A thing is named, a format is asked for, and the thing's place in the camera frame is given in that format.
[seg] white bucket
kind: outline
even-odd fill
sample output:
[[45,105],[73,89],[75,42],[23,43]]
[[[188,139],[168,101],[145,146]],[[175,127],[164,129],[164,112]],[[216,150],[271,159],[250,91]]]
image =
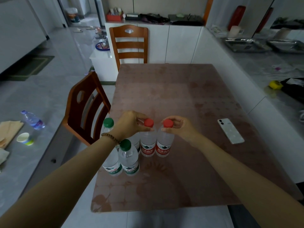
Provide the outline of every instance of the white bucket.
[[78,10],[76,8],[67,8],[66,9],[67,15],[69,16],[69,19],[72,23],[80,22],[79,16],[78,16]]

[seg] bottle cap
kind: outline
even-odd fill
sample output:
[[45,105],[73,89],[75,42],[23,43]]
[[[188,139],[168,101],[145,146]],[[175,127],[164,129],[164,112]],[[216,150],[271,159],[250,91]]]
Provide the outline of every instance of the bottle cap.
[[120,148],[122,151],[128,151],[131,149],[131,142],[128,139],[124,139],[120,142]]
[[114,121],[112,118],[106,118],[104,121],[103,121],[103,126],[105,128],[111,128],[114,126]]
[[154,121],[150,118],[147,118],[144,122],[144,126],[152,128],[154,126]]
[[164,127],[165,128],[172,128],[173,127],[173,121],[170,119],[164,120]]

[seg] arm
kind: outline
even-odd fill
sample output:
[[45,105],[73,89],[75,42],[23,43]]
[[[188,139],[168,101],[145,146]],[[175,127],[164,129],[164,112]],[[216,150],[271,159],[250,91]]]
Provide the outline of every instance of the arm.
[[167,133],[198,148],[261,227],[304,227],[304,207],[281,188],[227,154],[179,116]]
[[[119,141],[151,128],[138,125],[147,116],[123,114],[109,132]],[[103,136],[23,195],[1,218],[1,227],[61,227],[116,143]]]

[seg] forearm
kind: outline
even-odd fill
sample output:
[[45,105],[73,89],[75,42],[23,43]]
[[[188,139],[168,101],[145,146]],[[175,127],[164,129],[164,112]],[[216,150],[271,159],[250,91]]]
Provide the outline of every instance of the forearm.
[[103,136],[52,172],[0,218],[1,227],[60,227],[115,145]]
[[202,135],[192,140],[261,227],[304,227],[304,207]]

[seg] stainless steel tray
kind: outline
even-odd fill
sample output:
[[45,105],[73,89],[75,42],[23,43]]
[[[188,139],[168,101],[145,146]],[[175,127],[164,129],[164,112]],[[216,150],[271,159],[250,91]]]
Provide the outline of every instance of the stainless steel tray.
[[304,53],[304,43],[297,40],[267,40],[267,44],[281,53]]
[[233,52],[264,53],[272,50],[269,46],[252,38],[224,38],[223,41]]

